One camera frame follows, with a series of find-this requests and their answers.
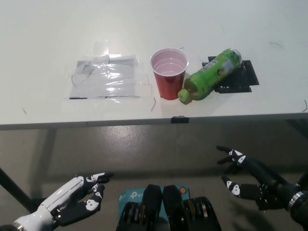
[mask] table leg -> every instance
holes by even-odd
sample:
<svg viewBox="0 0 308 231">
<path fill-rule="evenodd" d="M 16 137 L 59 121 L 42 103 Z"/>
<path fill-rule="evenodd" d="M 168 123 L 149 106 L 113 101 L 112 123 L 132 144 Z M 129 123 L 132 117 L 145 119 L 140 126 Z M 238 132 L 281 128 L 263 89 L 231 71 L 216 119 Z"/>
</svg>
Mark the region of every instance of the table leg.
<svg viewBox="0 0 308 231">
<path fill-rule="evenodd" d="M 15 184 L 15 182 L 0 168 L 0 185 L 8 191 L 30 213 L 38 208 L 37 200 L 32 200 Z"/>
</svg>

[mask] cup rim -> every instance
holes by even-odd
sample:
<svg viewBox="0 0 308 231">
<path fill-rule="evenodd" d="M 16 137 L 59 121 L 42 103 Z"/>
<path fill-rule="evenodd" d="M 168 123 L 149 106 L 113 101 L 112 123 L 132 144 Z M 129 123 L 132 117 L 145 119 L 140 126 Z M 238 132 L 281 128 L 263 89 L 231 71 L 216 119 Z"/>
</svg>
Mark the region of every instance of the cup rim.
<svg viewBox="0 0 308 231">
<path fill-rule="evenodd" d="M 186 63 L 186 67 L 184 68 L 184 70 L 182 70 L 182 71 L 179 72 L 179 73 L 172 74 L 172 75 L 162 75 L 162 74 L 156 72 L 156 71 L 153 69 L 153 66 L 152 66 L 152 59 L 153 59 L 153 57 L 154 57 L 156 54 L 158 54 L 159 52 L 162 52 L 162 51 L 165 51 L 165 50 L 179 51 L 180 53 L 182 53 L 182 54 L 185 56 L 185 58 L 186 58 L 186 60 L 187 60 L 187 63 Z M 186 71 L 186 69 L 188 68 L 188 64 L 189 64 L 189 60 L 188 60 L 187 55 L 186 55 L 183 51 L 181 51 L 180 49 L 176 49 L 176 48 L 164 48 L 164 49 L 161 49 L 161 50 L 155 52 L 155 53 L 151 56 L 151 58 L 150 58 L 150 65 L 151 65 L 152 71 L 153 71 L 154 73 L 160 75 L 160 76 L 163 76 L 163 77 L 174 77 L 174 76 L 177 76 L 177 75 L 179 75 L 179 74 L 182 74 L 182 73 L 183 73 L 184 71 Z"/>
</svg>

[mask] black tape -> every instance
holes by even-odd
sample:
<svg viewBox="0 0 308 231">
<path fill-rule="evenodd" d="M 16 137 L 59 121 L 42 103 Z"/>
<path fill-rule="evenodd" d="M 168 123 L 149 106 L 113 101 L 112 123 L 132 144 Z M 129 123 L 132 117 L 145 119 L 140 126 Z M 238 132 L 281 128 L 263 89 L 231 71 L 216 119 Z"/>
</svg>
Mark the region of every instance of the black tape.
<svg viewBox="0 0 308 231">
<path fill-rule="evenodd" d="M 189 117 L 185 117 L 183 115 L 180 116 L 174 116 L 171 118 L 172 124 L 188 124 L 189 123 Z"/>
</svg>

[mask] white sticker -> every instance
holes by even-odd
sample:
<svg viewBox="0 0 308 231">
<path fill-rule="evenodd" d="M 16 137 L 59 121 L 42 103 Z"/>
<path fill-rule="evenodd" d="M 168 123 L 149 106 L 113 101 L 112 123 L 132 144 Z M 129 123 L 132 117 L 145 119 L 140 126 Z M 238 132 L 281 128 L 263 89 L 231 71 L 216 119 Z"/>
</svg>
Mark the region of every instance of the white sticker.
<svg viewBox="0 0 308 231">
<path fill-rule="evenodd" d="M 214 59 L 214 60 L 210 61 L 207 65 L 202 67 L 201 70 L 206 71 L 210 67 L 214 66 L 216 63 L 218 63 L 218 61 Z"/>
</svg>

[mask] white robotic hand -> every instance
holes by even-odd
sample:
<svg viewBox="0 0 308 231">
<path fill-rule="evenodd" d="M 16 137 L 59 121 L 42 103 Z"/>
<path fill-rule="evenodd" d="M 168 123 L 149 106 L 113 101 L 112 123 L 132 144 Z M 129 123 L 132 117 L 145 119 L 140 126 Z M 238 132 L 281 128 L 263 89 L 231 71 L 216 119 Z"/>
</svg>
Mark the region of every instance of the white robotic hand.
<svg viewBox="0 0 308 231">
<path fill-rule="evenodd" d="M 112 176 L 112 173 L 99 173 L 71 179 L 43 201 L 36 212 L 17 219 L 14 226 L 23 231 L 49 231 L 93 215 L 101 208 L 103 184 Z M 94 195 L 89 200 L 79 202 L 90 193 Z"/>
</svg>

